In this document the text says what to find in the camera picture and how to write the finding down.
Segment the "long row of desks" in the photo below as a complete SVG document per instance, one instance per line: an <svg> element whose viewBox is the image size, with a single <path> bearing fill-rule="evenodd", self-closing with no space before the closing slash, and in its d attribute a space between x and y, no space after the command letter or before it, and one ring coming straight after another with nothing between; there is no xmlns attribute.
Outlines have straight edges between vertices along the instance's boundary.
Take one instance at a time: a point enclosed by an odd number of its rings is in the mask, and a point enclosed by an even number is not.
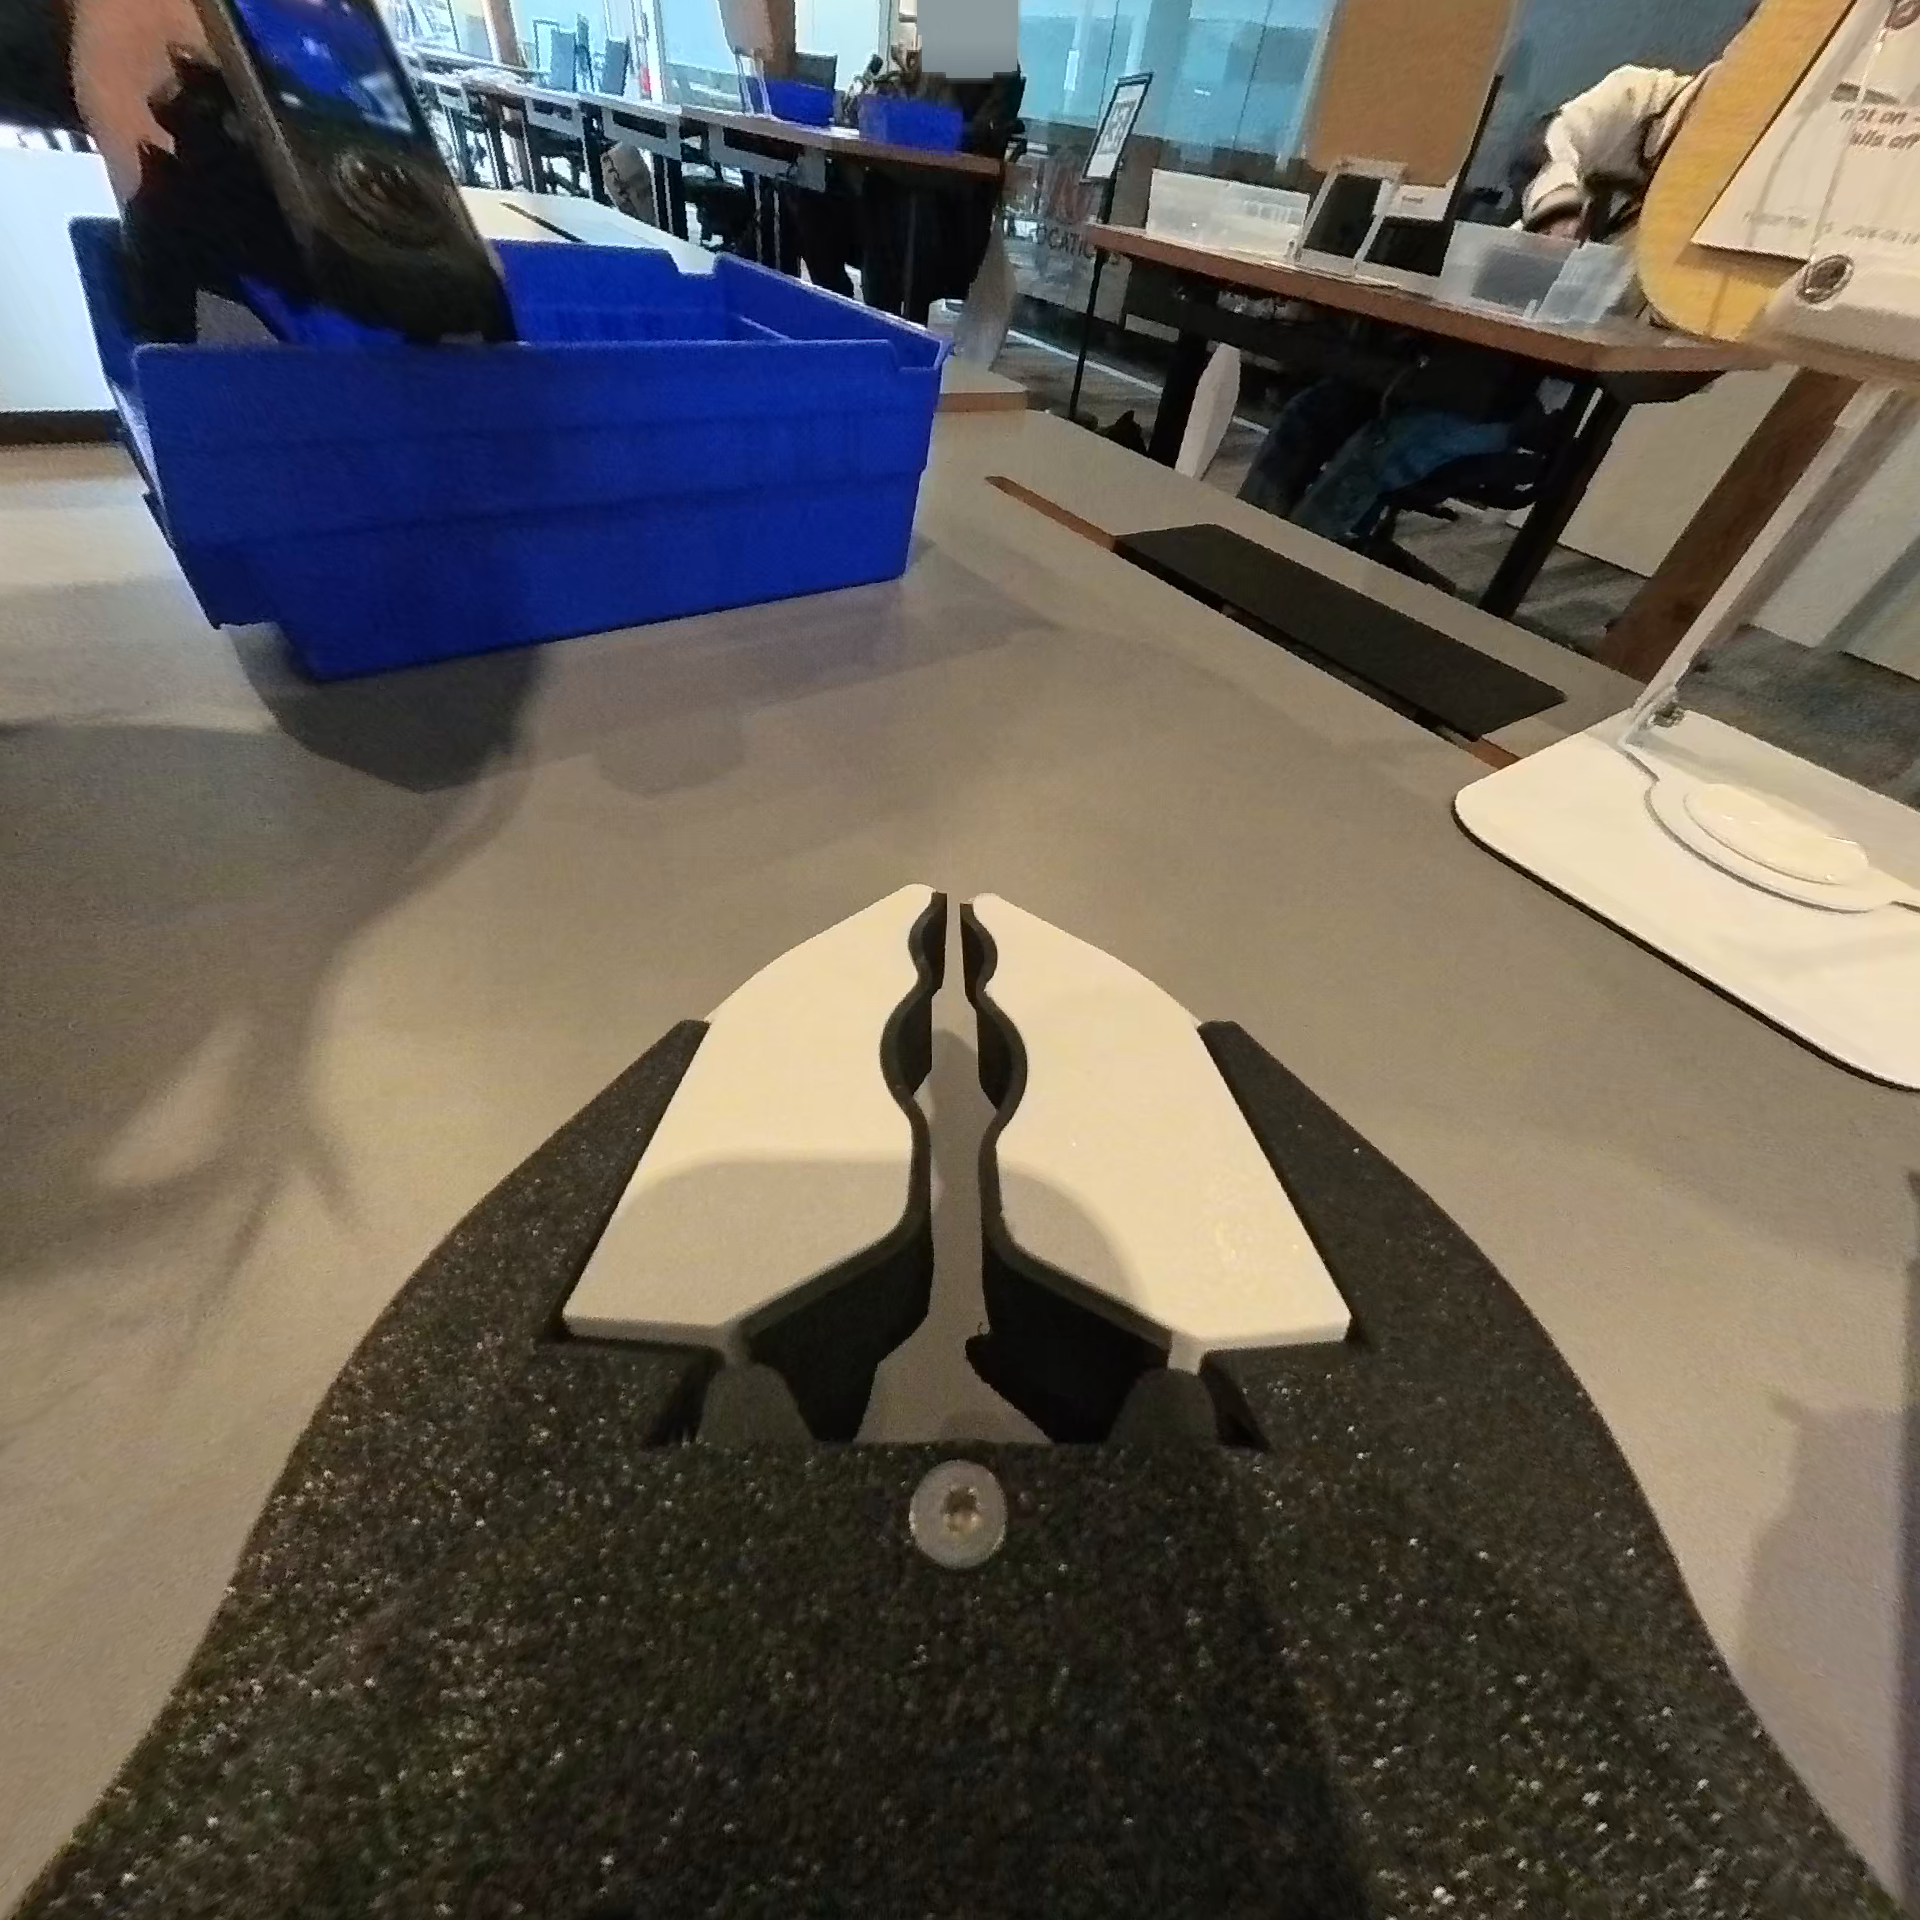
<svg viewBox="0 0 1920 1920"><path fill-rule="evenodd" d="M837 164L897 161L988 176L972 155L864 142L853 125L804 127L767 109L666 105L610 91L565 91L505 68L423 66L417 91L453 142L459 176L481 169L549 227L560 208L601 204L691 240L697 215L717 244L786 276L847 293L839 220L824 208Z"/></svg>

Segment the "black rectangular mat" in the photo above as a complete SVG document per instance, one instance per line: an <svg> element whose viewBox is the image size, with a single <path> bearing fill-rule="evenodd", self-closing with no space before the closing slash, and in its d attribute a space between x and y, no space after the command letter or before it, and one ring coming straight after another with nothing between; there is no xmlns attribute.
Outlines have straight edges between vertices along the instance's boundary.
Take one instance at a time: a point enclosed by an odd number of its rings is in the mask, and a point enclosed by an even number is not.
<svg viewBox="0 0 1920 1920"><path fill-rule="evenodd" d="M1428 731L1469 741L1535 719L1565 692L1219 523L1118 536L1116 554Z"/></svg>

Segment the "wooden top desk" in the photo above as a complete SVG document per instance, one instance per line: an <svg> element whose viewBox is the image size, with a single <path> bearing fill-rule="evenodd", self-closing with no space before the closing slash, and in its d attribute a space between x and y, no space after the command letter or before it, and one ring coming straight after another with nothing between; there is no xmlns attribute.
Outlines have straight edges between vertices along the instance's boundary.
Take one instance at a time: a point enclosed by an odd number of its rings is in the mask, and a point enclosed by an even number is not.
<svg viewBox="0 0 1920 1920"><path fill-rule="evenodd" d="M1763 372L1757 348L1727 346L1645 321L1540 324L1500 308L1436 300L1396 284L1296 261L1213 252L1113 221L1083 227L1098 261L1147 273L1130 300L1175 339L1148 457L1173 468L1210 350L1235 346L1281 367L1381 381L1407 344L1500 353L1570 386L1570 419L1548 433L1542 479L1477 604L1513 618L1563 539L1622 422L1642 406L1684 400L1731 372Z"/></svg>

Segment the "large blue plastic bin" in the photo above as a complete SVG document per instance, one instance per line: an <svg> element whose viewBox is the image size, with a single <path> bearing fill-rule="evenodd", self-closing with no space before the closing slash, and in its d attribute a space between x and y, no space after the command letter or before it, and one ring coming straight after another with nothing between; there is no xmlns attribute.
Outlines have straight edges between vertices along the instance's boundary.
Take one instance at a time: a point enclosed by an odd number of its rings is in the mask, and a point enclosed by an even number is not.
<svg viewBox="0 0 1920 1920"><path fill-rule="evenodd" d="M948 344L719 254L496 245L518 344L137 335L68 226L122 439L212 626L353 680L885 584Z"/></svg>

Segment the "cork board panel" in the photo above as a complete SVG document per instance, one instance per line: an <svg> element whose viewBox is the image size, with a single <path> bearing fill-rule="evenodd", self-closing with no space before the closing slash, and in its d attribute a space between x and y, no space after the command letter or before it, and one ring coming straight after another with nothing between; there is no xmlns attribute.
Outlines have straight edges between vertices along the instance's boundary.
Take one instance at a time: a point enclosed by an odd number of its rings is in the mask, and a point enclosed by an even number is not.
<svg viewBox="0 0 1920 1920"><path fill-rule="evenodd" d="M1471 155L1516 11L1515 1L1338 1L1316 64L1302 157L1401 166L1417 185L1451 181Z"/></svg>

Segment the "wooden post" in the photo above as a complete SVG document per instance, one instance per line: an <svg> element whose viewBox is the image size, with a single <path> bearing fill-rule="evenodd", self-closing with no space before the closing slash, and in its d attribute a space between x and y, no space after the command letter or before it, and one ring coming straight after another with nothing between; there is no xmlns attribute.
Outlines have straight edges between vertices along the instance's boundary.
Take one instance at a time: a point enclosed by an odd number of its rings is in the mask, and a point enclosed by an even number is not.
<svg viewBox="0 0 1920 1920"><path fill-rule="evenodd" d="M1750 430L1666 558L1596 643L1596 663L1646 683L1729 582L1822 451L1860 381L1801 367Z"/></svg>

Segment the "clear plastic container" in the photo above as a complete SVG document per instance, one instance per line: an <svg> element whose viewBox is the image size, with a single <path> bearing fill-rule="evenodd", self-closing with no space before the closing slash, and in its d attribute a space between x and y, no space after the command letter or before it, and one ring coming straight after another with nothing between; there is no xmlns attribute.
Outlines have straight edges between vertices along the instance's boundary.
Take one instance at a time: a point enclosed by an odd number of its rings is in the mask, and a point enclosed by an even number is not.
<svg viewBox="0 0 1920 1920"><path fill-rule="evenodd" d="M1256 261L1293 261L1313 191L1157 167L1143 230L1166 242Z"/></svg>

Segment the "yellow backing board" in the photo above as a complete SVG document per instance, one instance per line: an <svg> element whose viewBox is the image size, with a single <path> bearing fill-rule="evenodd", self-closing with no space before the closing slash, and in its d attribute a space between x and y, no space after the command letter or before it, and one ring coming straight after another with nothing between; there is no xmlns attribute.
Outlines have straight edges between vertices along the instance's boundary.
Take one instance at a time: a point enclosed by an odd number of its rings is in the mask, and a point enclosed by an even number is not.
<svg viewBox="0 0 1920 1920"><path fill-rule="evenodd" d="M1721 346L1764 346L1764 310L1794 261L1706 247L1697 233L1855 10L1853 1L1757 3L1717 60L1639 224L1639 279L1661 321Z"/></svg>

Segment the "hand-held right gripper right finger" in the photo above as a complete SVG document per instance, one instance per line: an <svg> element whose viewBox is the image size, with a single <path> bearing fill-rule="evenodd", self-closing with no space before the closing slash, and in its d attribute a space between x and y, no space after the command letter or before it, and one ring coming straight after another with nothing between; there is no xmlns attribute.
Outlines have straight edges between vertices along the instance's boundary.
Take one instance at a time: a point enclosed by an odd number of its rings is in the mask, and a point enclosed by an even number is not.
<svg viewBox="0 0 1920 1920"><path fill-rule="evenodd" d="M1113 1433L1143 1380L1332 1348L1354 1312L1202 1020L998 894L963 910L981 1085L981 1377L1044 1433Z"/></svg>

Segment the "tablet on stand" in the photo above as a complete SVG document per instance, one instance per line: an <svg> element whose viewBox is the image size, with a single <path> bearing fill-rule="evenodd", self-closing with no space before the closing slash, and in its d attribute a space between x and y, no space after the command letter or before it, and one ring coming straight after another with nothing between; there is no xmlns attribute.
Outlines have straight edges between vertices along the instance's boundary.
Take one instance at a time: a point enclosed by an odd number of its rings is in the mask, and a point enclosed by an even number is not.
<svg viewBox="0 0 1920 1920"><path fill-rule="evenodd" d="M1352 273L1368 252L1401 183L1394 164L1344 157L1320 180L1296 260L1316 273Z"/></svg>
<svg viewBox="0 0 1920 1920"><path fill-rule="evenodd" d="M1452 201L1452 181L1398 183L1366 244L1363 273L1404 286L1439 279L1452 242Z"/></svg>

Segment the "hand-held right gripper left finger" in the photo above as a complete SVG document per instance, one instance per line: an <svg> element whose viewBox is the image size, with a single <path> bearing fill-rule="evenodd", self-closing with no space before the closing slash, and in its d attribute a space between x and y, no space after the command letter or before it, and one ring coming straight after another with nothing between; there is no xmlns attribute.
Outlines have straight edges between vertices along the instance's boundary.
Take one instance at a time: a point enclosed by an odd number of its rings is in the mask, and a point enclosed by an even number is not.
<svg viewBox="0 0 1920 1920"><path fill-rule="evenodd" d="M919 1094L946 976L927 883L830 923L703 1024L565 1332L779 1376L810 1431L858 1431L935 1288Z"/></svg>

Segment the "printed instruction sheet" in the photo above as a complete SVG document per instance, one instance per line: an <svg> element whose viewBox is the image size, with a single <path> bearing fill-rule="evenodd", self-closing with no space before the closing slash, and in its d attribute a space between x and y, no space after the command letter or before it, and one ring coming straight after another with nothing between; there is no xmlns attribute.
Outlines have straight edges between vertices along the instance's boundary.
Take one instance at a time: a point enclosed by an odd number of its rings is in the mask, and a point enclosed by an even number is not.
<svg viewBox="0 0 1920 1920"><path fill-rule="evenodd" d="M1918 5L1859 1L1692 232L1710 252L1796 267L1822 304L1917 289Z"/></svg>

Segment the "clear document stand white base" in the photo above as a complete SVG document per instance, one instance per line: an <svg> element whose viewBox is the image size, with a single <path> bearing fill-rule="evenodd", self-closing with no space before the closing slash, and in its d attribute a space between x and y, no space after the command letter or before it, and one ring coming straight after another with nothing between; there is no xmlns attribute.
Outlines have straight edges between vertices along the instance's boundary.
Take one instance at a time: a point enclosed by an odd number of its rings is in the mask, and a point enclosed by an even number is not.
<svg viewBox="0 0 1920 1920"><path fill-rule="evenodd" d="M1815 558L1917 424L1917 312L1868 306L1789 334L1872 372L1832 436L1637 701L1452 804L1487 852L1866 1079L1917 1091L1917 804L1706 707L1710 668ZM1860 844L1885 903L1832 910L1727 875L1669 828L1684 783L1729 783Z"/></svg>

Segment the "person's left hand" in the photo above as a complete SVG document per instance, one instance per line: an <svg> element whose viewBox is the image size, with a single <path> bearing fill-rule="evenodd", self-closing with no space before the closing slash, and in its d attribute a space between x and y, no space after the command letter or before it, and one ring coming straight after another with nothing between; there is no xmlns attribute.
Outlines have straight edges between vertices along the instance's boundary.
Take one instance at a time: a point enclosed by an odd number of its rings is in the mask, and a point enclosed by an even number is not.
<svg viewBox="0 0 1920 1920"><path fill-rule="evenodd" d="M87 135L115 189L130 195L147 150L170 152L161 112L181 91L178 57L209 42L192 1L72 1L68 71Z"/></svg>

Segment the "person's left forearm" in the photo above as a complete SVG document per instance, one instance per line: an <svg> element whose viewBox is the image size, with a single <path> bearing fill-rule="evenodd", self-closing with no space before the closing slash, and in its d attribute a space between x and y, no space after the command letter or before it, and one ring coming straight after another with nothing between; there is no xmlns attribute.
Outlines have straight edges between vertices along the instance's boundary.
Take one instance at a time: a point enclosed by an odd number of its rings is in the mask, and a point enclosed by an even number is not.
<svg viewBox="0 0 1920 1920"><path fill-rule="evenodd" d="M87 133L78 95L81 1L2 1L2 124Z"/></svg>

